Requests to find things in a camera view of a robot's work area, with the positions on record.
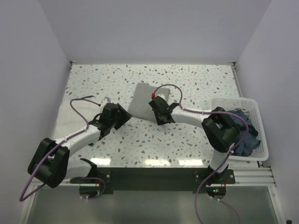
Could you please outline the grey tank top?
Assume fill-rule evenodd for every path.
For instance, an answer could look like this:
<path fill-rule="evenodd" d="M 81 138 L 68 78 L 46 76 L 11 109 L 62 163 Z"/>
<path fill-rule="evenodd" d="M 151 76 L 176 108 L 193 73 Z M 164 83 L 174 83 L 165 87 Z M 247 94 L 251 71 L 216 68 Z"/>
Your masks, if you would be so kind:
<path fill-rule="evenodd" d="M 133 99 L 129 105 L 128 112 L 135 118 L 144 119 L 156 123 L 154 112 L 149 102 L 151 94 L 157 87 L 147 83 L 138 83 L 133 95 Z"/>

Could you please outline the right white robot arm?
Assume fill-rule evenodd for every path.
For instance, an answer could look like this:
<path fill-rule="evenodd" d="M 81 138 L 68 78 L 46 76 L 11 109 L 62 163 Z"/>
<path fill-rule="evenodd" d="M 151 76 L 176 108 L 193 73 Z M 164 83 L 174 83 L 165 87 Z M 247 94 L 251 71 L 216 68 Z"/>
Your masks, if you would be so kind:
<path fill-rule="evenodd" d="M 149 102 L 157 124 L 182 123 L 202 128 L 214 149 L 208 171 L 208 178 L 213 183 L 224 179 L 224 171 L 228 168 L 228 154 L 236 145 L 240 126 L 221 107 L 214 110 L 182 109 L 179 103 L 168 104 L 162 94 L 151 96 Z"/>

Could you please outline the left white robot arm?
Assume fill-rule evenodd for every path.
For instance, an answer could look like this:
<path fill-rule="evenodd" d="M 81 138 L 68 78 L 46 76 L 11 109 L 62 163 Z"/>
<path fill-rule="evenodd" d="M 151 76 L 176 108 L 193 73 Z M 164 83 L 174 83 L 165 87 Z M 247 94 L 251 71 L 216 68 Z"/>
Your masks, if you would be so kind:
<path fill-rule="evenodd" d="M 97 172 L 91 163 L 83 160 L 82 164 L 71 166 L 70 156 L 103 139 L 111 129 L 118 130 L 131 118 L 132 115 L 120 104 L 102 104 L 100 113 L 88 122 L 87 127 L 57 140 L 43 139 L 28 166 L 28 173 L 51 188 L 75 177 L 81 177 L 86 183 L 94 182 Z"/>

